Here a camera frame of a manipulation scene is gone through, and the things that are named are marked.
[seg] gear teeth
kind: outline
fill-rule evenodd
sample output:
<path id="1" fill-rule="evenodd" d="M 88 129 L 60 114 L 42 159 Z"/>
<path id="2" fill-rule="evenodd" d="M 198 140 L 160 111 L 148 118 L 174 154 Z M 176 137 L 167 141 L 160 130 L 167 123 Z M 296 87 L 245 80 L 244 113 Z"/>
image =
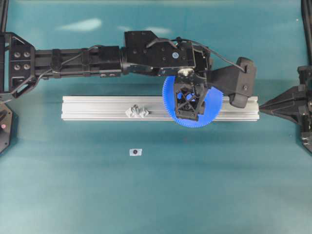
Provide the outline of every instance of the gear teeth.
<path id="1" fill-rule="evenodd" d="M 178 119 L 176 117 L 176 113 L 174 110 L 174 106 L 175 106 L 174 105 L 174 93 L 173 93 L 174 82 L 175 82 L 174 76 L 167 77 L 162 87 L 164 107 L 166 108 L 170 117 L 176 123 L 182 126 L 188 127 L 188 128 L 200 128 L 211 123 L 215 119 L 215 117 L 218 115 L 219 111 L 221 110 L 222 102 L 223 102 L 222 92 L 217 90 L 214 87 L 212 87 L 208 91 L 205 97 L 205 102 L 206 102 L 205 114 L 199 115 L 199 121 Z"/>

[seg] cable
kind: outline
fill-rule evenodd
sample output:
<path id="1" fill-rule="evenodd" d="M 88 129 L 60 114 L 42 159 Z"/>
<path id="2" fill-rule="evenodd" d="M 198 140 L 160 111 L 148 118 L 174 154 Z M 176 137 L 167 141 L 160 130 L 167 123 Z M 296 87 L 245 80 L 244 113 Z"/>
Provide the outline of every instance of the cable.
<path id="1" fill-rule="evenodd" d="M 88 51 L 92 50 L 93 48 L 101 47 L 101 46 L 102 46 L 102 45 L 93 45 L 93 46 L 91 46 L 91 47 L 88 49 Z M 64 65 L 64 64 L 66 64 L 66 63 L 68 63 L 68 62 L 70 62 L 70 61 L 72 61 L 72 60 L 75 60 L 75 59 L 79 58 L 81 55 L 82 55 L 82 53 L 80 53 L 80 54 L 78 54 L 78 55 L 76 55 L 76 56 L 73 56 L 73 57 L 71 57 L 70 59 L 65 60 L 64 62 L 62 62 L 61 65 Z M 51 71 L 52 71 L 52 69 L 48 69 L 48 70 L 46 70 L 45 72 L 41 73 L 40 76 L 38 77 L 38 79 L 36 80 L 36 83 L 35 83 L 31 88 L 29 88 L 28 90 L 26 90 L 23 94 L 26 94 L 26 93 L 28 93 L 29 91 L 33 90 L 33 89 L 37 86 L 37 84 L 39 83 L 39 80 L 41 80 L 41 78 L 42 78 L 43 76 L 45 76 L 47 73 L 49 73 L 49 72 L 51 72 Z M 13 95 L 14 93 L 16 93 L 22 86 L 24 86 L 24 85 L 25 85 L 27 82 L 29 82 L 32 78 L 33 78 L 33 77 L 30 76 L 29 78 L 27 78 L 26 80 L 24 80 L 18 87 L 16 87 L 16 88 L 15 88 L 14 90 L 12 90 L 10 93 L 11 93 L 12 95 Z"/>
<path id="2" fill-rule="evenodd" d="M 197 45 L 199 45 L 200 47 L 202 47 L 203 49 L 205 49 L 206 51 L 208 51 L 208 52 L 210 52 L 210 53 L 212 53 L 212 54 L 218 56 L 218 57 L 219 57 L 220 59 L 222 59 L 223 61 L 225 61 L 225 62 L 227 62 L 227 63 L 229 63 L 229 64 L 231 64 L 231 65 L 237 67 L 239 70 L 241 70 L 243 73 L 245 73 L 245 69 L 244 69 L 244 68 L 242 68 L 241 66 L 237 65 L 237 64 L 234 63 L 234 62 L 231 62 L 231 61 L 227 60 L 227 59 L 224 58 L 221 54 L 219 54 L 219 53 L 217 53 L 216 51 L 214 51 L 214 50 L 208 48 L 207 46 L 204 46 L 203 44 L 201 44 L 201 43 L 199 43 L 199 42 L 197 42 L 197 41 L 194 41 L 194 40 L 189 40 L 189 39 L 174 39 L 174 40 L 172 40 L 172 41 L 179 41 L 179 40 L 189 41 L 189 42 L 191 42 L 191 43 L 193 43 L 193 44 L 197 44 Z"/>

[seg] robotic arm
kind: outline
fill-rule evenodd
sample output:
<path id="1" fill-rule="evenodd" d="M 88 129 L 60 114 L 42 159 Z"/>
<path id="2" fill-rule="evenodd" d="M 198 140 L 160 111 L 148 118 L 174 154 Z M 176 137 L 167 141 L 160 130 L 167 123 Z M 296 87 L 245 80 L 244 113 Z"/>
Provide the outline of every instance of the robotic arm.
<path id="1" fill-rule="evenodd" d="M 198 120 L 198 114 L 205 110 L 204 98 L 211 87 L 229 96 L 230 104 L 238 108 L 244 108 L 252 96 L 256 67 L 247 58 L 239 58 L 234 64 L 198 42 L 162 39 L 152 31 L 125 32 L 124 37 L 122 48 L 95 45 L 82 49 L 36 50 L 14 33 L 0 33 L 0 101 L 21 97 L 41 79 L 106 78 L 128 73 L 175 76 L 175 112 L 181 119 Z M 7 52 L 9 88 L 5 90 L 4 54 Z M 211 53 L 231 66 L 211 70 Z"/>

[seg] black bracket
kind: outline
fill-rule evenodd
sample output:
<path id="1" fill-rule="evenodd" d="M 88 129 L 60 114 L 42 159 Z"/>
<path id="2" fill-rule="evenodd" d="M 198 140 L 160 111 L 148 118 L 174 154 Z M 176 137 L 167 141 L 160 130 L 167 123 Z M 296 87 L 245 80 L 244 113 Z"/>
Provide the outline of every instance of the black bracket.
<path id="1" fill-rule="evenodd" d="M 248 98 L 254 92 L 254 77 L 257 68 L 248 58 L 238 58 L 237 65 L 245 68 L 242 72 L 234 66 L 220 68 L 211 72 L 209 82 L 224 95 L 229 96 L 230 104 L 237 108 L 244 108 Z"/>
<path id="2" fill-rule="evenodd" d="M 51 54 L 50 67 L 55 79 L 60 78 L 60 70 L 62 69 L 62 56 L 59 49 L 53 49 Z"/>
<path id="3" fill-rule="evenodd" d="M 81 64 L 83 69 L 83 76 L 89 77 L 90 76 L 90 52 L 88 49 L 83 48 L 81 50 Z"/>

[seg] black mount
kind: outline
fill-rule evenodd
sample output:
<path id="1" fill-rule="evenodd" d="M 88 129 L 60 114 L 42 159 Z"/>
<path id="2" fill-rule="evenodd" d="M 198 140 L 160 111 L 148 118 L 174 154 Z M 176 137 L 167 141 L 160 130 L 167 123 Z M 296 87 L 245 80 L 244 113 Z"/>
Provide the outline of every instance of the black mount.
<path id="1" fill-rule="evenodd" d="M 300 84 L 261 105 L 260 111 L 301 127 L 303 145 L 312 152 L 312 66 L 298 67 Z"/>
<path id="2" fill-rule="evenodd" d="M 301 1 L 301 14 L 306 36 L 309 66 L 298 67 L 299 85 L 267 101 L 261 112 L 281 117 L 300 125 L 303 145 L 312 153 L 312 1 Z"/>

